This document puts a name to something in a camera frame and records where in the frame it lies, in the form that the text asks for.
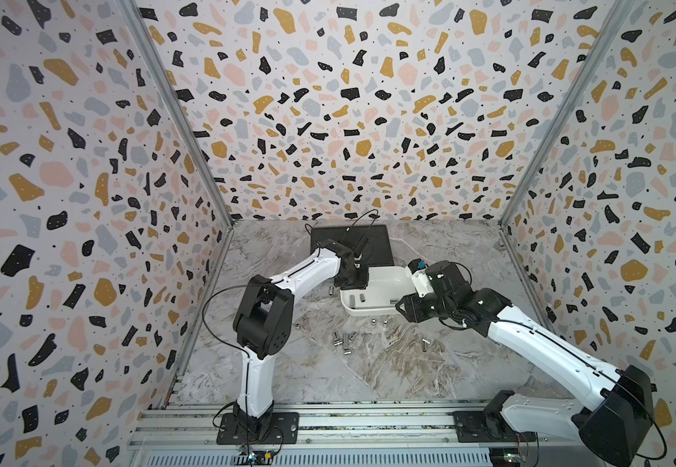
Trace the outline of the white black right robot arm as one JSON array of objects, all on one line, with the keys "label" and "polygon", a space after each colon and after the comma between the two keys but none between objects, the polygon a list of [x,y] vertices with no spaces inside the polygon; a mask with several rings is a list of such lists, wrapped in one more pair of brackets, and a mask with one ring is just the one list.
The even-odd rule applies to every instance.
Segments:
[{"label": "white black right robot arm", "polygon": [[395,305],[407,321],[436,319],[455,331],[474,331],[529,360],[569,391],[569,399],[530,399],[508,392],[493,418],[518,432],[572,438],[612,466],[629,466],[654,416],[651,380],[634,365],[621,370],[563,341],[491,288],[476,290],[455,262],[404,270],[411,293]]}]

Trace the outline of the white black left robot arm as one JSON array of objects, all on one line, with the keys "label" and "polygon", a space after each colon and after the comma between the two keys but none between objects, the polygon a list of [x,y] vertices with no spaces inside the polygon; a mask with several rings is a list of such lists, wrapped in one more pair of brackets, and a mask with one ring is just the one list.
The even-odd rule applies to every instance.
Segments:
[{"label": "white black left robot arm", "polygon": [[328,239],[284,272],[250,278],[233,322],[242,350],[241,392],[233,412],[242,423],[262,422],[273,412],[276,355],[289,340],[294,306],[328,280],[340,290],[368,285],[366,245],[363,235],[349,244]]}]

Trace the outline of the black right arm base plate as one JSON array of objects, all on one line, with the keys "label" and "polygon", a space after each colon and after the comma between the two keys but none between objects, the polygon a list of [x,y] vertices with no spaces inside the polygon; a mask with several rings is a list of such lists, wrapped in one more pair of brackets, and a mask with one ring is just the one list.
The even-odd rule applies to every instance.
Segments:
[{"label": "black right arm base plate", "polygon": [[501,416],[483,410],[453,412],[454,428],[459,443],[533,443],[534,432],[516,432]]}]

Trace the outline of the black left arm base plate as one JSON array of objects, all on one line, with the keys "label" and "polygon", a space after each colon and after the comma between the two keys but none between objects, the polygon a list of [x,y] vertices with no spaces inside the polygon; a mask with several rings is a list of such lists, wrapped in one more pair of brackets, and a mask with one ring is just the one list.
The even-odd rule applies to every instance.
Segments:
[{"label": "black left arm base plate", "polygon": [[221,446],[245,444],[295,445],[299,434],[297,412],[266,413],[261,418],[244,413],[225,414],[216,443]]}]

